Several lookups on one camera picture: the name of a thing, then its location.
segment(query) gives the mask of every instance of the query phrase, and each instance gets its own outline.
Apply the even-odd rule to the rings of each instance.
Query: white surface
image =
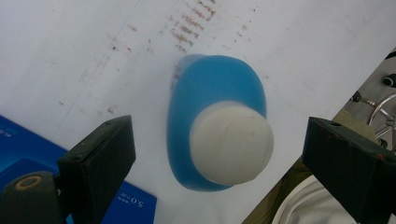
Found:
[[[271,126],[255,110],[224,101],[203,110],[190,131],[192,162],[221,185],[246,183],[268,164],[274,148]]]
[[[308,116],[331,119],[395,47],[395,11],[394,0],[3,0],[0,114],[66,148],[131,114],[127,180],[158,197],[156,223],[241,223],[300,156]],[[166,111],[186,53],[259,74],[275,149],[255,180],[202,193],[174,179]]]

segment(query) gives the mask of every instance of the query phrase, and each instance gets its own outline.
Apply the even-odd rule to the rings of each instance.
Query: white round cap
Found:
[[[254,179],[269,162],[274,136],[266,119],[237,102],[203,110],[190,132],[191,158],[206,179],[232,186]]]

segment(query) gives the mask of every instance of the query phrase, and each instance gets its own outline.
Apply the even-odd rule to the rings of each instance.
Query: metal part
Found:
[[[376,102],[366,99],[366,98],[361,98],[360,101],[364,102],[367,105],[370,105],[374,108],[377,106]],[[395,118],[393,116],[391,116],[387,111],[385,111],[382,107],[379,108],[378,112],[380,112],[387,120],[395,120]]]
[[[396,156],[341,124],[310,118],[303,162],[359,223],[388,223],[396,205]]]
[[[100,223],[135,160],[131,116],[109,120],[58,160],[60,175],[39,172],[9,183],[0,223]]]
[[[380,137],[380,136],[382,136],[384,133],[389,132],[391,129],[392,129],[392,127],[386,126],[386,127],[382,128],[381,130],[379,130],[379,131],[375,134],[375,136],[376,136],[376,137]]]
[[[371,125],[374,119],[375,114],[382,109],[382,106],[389,100],[393,99],[394,97],[396,97],[396,93],[393,93],[392,95],[388,96],[387,98],[385,98],[381,103],[379,103],[375,109],[372,111],[370,118],[367,120],[367,124]]]

